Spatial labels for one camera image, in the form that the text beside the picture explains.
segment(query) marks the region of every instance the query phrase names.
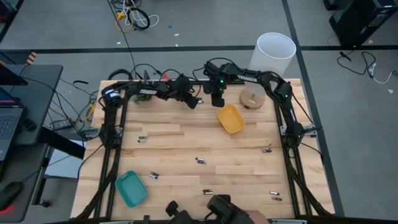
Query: wooden tabletop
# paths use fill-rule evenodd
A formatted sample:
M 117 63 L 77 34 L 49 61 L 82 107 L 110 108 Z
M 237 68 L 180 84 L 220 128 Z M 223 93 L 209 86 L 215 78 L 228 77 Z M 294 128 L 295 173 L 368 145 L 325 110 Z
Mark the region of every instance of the wooden tabletop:
M 299 102 L 308 110 L 300 80 L 288 81 Z M 100 90 L 113 82 L 102 81 Z M 116 191 L 113 220 L 142 220 L 144 215 L 150 215 L 151 220 L 169 219 L 165 208 L 172 200 L 193 218 L 203 218 L 210 212 L 206 204 L 211 198 L 211 195 L 202 194 L 203 189 L 212 189 L 214 194 L 229 194 L 238 207 L 259 210 L 267 218 L 294 217 L 273 102 L 266 98 L 262 108 L 244 109 L 238 97 L 243 88 L 244 85 L 230 85 L 224 94 L 226 104 L 235 105 L 246 122 L 246 127 L 234 135 L 226 133 L 217 118 L 218 108 L 211 105 L 210 95 L 203 92 L 199 97 L 205 103 L 194 110 L 175 100 L 152 98 L 139 105 L 129 102 L 118 176 L 134 170 L 149 195 L 138 207 L 128 208 Z M 308 118 L 295 101 L 293 106 L 298 121 L 309 125 Z M 100 127 L 103 116 L 97 105 L 92 125 Z M 138 143 L 138 136 L 147 136 L 147 142 Z M 315 138 L 304 137 L 303 142 L 318 148 Z M 100 144 L 98 138 L 90 141 L 85 157 Z M 261 151 L 266 146 L 272 148 L 271 153 Z M 299 150 L 308 188 L 333 213 L 319 154 L 303 145 Z M 103 156 L 102 148 L 81 168 L 71 217 L 81 213 L 97 191 Z M 197 164 L 196 157 L 206 159 L 207 164 Z M 149 177 L 151 171 L 160 174 L 157 180 Z M 301 193 L 298 187 L 296 189 L 300 211 L 304 214 Z M 271 199 L 273 195 L 269 191 L 280 192 L 282 201 Z M 102 215 L 105 214 L 107 192 L 103 198 Z

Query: yellow bowl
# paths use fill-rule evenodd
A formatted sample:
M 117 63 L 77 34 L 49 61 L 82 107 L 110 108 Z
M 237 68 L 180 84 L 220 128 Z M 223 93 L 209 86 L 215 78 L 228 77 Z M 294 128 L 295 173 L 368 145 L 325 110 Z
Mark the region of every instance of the yellow bowl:
M 217 116 L 228 134 L 234 134 L 245 126 L 242 115 L 234 105 L 225 105 L 223 109 L 217 111 Z

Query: gray floor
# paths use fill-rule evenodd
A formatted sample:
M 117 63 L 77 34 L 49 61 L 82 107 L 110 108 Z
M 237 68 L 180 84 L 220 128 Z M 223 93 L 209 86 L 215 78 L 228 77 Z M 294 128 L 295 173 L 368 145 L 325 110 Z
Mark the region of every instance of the gray floor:
M 325 10 L 321 0 L 287 1 L 301 46 L 338 45 L 328 23 L 331 12 Z M 277 0 L 143 0 L 142 9 L 149 14 L 158 14 L 160 22 L 144 32 L 127 34 L 131 47 L 254 45 L 257 37 L 265 32 L 291 36 L 282 2 Z M 366 45 L 397 45 L 397 24 L 398 14 L 395 14 L 369 38 L 372 43 L 367 42 Z M 125 46 L 105 0 L 25 1 L 0 43 L 0 49 Z M 385 80 L 389 72 L 397 68 L 398 50 L 371 53 L 377 57 L 376 78 Z M 134 53 L 136 63 L 150 63 L 159 70 L 175 68 L 187 75 L 213 57 L 228 57 L 245 67 L 250 61 L 251 51 Z M 394 150 L 398 125 L 395 116 L 398 77 L 392 77 L 387 85 L 379 85 L 367 75 L 355 75 L 337 65 L 339 51 L 304 51 L 303 57 L 345 215 L 398 220 L 398 164 L 395 161 L 397 151 Z M 344 62 L 345 65 L 363 70 L 360 52 L 353 53 L 351 58 L 353 61 Z M 132 68 L 128 53 L 39 54 L 36 63 L 62 64 L 62 78 L 71 82 L 89 82 L 81 86 L 88 92 L 95 91 L 100 80 L 107 79 L 113 70 Z M 296 58 L 284 77 L 302 77 Z M 77 110 L 88 101 L 86 94 L 65 83 L 60 82 L 57 90 Z M 75 116 L 66 103 L 63 105 L 70 116 Z M 50 114 L 53 119 L 60 119 L 53 112 Z M 24 223 L 66 220 L 75 188 L 75 180 L 51 180 L 46 185 L 44 198 L 54 202 L 52 207 L 30 207 Z

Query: green plastic tray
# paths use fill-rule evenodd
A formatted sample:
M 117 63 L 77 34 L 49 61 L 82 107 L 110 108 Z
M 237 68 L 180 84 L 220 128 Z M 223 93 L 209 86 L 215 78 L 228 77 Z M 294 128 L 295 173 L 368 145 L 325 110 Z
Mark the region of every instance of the green plastic tray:
M 120 176 L 116 180 L 115 186 L 129 208 L 136 207 L 148 197 L 147 189 L 138 175 L 132 170 Z

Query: white cylindrical container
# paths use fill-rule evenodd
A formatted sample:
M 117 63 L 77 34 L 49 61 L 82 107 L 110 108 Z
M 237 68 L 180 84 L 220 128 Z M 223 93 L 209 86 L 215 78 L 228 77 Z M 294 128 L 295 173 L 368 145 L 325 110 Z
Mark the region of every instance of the white cylindrical container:
M 289 37 L 278 33 L 262 34 L 257 40 L 248 69 L 272 71 L 283 76 L 295 54 L 296 45 Z M 245 82 L 245 86 L 247 91 L 255 95 L 266 94 L 264 88 L 258 84 Z

